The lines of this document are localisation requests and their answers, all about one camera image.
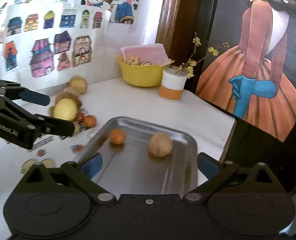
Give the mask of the tan round walnut fruit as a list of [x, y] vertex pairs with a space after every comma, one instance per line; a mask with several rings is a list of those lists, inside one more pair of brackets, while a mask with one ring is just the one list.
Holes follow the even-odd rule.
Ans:
[[149, 140], [149, 154], [156, 158], [164, 158], [171, 153], [172, 140], [166, 133], [157, 133]]

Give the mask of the small orange tangerine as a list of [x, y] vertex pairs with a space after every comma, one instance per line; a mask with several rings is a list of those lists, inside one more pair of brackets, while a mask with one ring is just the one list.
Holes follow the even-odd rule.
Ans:
[[121, 145], [126, 139], [126, 134], [122, 129], [113, 129], [109, 133], [109, 140], [114, 145]]
[[93, 128], [96, 126], [96, 117], [93, 115], [87, 115], [83, 118], [83, 123], [87, 128]]

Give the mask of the tan wooden round fruit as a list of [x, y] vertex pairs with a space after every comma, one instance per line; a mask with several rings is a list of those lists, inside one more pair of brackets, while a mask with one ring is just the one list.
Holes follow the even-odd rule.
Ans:
[[68, 86], [64, 89], [64, 92], [66, 93], [70, 93], [76, 97], [79, 97], [81, 95], [79, 89], [77, 87], [74, 86]]

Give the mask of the yellow flower twig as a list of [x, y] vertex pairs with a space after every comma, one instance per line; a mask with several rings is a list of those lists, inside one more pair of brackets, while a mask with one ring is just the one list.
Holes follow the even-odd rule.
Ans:
[[182, 63], [179, 68], [175, 71], [176, 75], [179, 74], [185, 74], [187, 79], [190, 79], [191, 77], [194, 77], [194, 68], [201, 62], [203, 61], [205, 58], [209, 57], [209, 56], [214, 56], [217, 57], [219, 55], [219, 50], [221, 48], [228, 48], [230, 46], [230, 44], [228, 42], [224, 42], [222, 43], [219, 47], [215, 48], [215, 47], [208, 47], [206, 54], [203, 58], [199, 59], [199, 60], [194, 60], [193, 56], [196, 54], [197, 52], [197, 47], [201, 46], [201, 40], [200, 38], [197, 36], [197, 32], [195, 32], [195, 37], [192, 40], [193, 44], [194, 44], [194, 51], [191, 54], [191, 56], [187, 59], [187, 61], [185, 63]]

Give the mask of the small red fruit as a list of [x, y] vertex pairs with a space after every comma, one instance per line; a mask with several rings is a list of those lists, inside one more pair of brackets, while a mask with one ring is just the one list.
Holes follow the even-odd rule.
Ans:
[[78, 112], [75, 117], [75, 121], [76, 122], [83, 122], [84, 118], [85, 118], [85, 115], [82, 112]]

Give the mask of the large yellow lemon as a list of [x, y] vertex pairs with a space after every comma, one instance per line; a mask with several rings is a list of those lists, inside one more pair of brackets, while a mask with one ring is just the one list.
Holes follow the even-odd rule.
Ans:
[[72, 121], [78, 112], [77, 104], [71, 99], [60, 100], [53, 109], [53, 117]]

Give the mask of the brown wooden door frame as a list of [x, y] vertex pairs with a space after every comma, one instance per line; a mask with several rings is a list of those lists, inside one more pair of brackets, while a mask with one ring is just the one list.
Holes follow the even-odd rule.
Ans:
[[192, 57], [198, 61], [206, 55], [218, 0], [163, 0], [156, 42], [164, 45], [169, 58], [180, 65], [194, 51], [192, 39], [201, 45]]

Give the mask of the metal tray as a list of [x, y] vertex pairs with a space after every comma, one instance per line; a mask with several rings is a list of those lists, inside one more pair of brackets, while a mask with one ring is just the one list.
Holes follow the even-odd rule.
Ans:
[[[109, 140], [113, 129], [122, 129], [121, 145]], [[172, 150], [164, 158], [149, 154], [149, 140], [166, 133]], [[106, 122], [74, 159], [93, 182], [116, 197], [121, 194], [179, 194], [196, 188], [197, 143], [193, 137], [172, 128], [118, 116]]]

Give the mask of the yellow plastic bowl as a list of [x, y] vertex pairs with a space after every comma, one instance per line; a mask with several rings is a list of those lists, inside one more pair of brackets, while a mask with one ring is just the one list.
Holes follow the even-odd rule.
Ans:
[[168, 62], [162, 66], [145, 63], [144, 65], [135, 65], [139, 63], [139, 58], [134, 57], [132, 64], [127, 64], [122, 55], [117, 56], [117, 62], [120, 65], [123, 79], [136, 87], [155, 87], [161, 84], [163, 70], [174, 61], [168, 59]]

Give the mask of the painting of orange dress woman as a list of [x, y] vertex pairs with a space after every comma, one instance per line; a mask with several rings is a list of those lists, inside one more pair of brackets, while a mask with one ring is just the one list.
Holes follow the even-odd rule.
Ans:
[[201, 74], [196, 95], [284, 141], [296, 123], [296, 88], [283, 72], [296, 0], [246, 0], [240, 41]]

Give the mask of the white orange cup vase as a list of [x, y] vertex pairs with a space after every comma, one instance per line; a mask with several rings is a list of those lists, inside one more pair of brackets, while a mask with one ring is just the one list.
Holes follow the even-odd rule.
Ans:
[[179, 67], [165, 67], [163, 70], [159, 95], [166, 100], [180, 100], [183, 94], [185, 82], [187, 81], [187, 75], [187, 71], [179, 70]]

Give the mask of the house drawings paper sheet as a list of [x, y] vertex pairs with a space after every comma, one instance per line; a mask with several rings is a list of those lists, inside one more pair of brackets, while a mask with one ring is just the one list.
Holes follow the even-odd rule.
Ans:
[[100, 75], [110, 11], [51, 1], [8, 7], [0, 27], [0, 79], [32, 90]]

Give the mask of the yellow-green pear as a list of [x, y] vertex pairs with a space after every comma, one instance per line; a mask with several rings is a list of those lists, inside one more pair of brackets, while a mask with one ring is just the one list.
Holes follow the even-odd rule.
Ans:
[[88, 89], [87, 81], [79, 76], [72, 77], [68, 82], [69, 87], [74, 87], [80, 94], [84, 94]]

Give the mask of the brown-green apple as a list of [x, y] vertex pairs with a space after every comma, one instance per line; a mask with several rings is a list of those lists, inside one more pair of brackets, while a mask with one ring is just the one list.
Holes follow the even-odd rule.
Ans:
[[55, 98], [55, 105], [58, 104], [61, 100], [63, 99], [71, 99], [72, 101], [74, 101], [77, 105], [78, 108], [80, 108], [82, 106], [82, 102], [80, 101], [80, 99], [68, 92], [62, 92], [60, 94], [58, 94]]

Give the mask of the pink box in bowl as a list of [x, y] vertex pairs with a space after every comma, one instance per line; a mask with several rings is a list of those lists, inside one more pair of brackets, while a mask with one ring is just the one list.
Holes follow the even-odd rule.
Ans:
[[149, 61], [158, 66], [166, 66], [171, 62], [161, 43], [123, 47], [120, 50], [124, 59], [129, 56], [136, 56], [140, 58], [140, 61]]

